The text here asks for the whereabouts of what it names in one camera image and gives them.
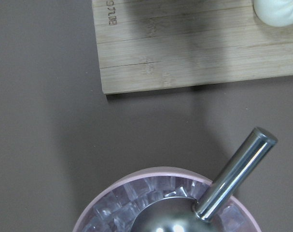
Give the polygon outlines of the white steamed bun toy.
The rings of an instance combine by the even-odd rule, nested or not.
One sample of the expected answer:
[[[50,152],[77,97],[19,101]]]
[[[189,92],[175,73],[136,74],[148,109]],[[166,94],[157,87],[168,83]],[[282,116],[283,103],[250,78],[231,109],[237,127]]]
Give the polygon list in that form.
[[[253,7],[258,18],[269,26],[293,24],[293,0],[254,0]]]

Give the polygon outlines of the bamboo cutting board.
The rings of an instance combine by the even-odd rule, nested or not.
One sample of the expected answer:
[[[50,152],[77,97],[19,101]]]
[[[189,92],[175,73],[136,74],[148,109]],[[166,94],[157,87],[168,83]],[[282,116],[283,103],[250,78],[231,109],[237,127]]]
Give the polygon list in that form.
[[[251,0],[92,1],[102,91],[118,94],[293,75],[293,24]]]

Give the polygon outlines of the pink bowl with ice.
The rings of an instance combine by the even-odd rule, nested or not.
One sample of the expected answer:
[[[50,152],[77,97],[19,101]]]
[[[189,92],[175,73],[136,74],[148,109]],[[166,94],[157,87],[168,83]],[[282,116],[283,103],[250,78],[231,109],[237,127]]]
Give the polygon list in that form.
[[[129,174],[102,191],[84,209],[73,232],[130,232],[139,213],[171,197],[199,199],[211,180],[177,167],[152,167]],[[254,217],[234,196],[213,221],[220,232],[261,232]]]

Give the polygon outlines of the steel ice scoop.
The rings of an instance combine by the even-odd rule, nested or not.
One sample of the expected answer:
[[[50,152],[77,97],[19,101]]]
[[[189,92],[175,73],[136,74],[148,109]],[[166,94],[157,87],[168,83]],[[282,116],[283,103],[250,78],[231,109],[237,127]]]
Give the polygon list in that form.
[[[272,133],[255,127],[200,199],[159,200],[142,210],[131,231],[218,232],[213,218],[277,142]]]

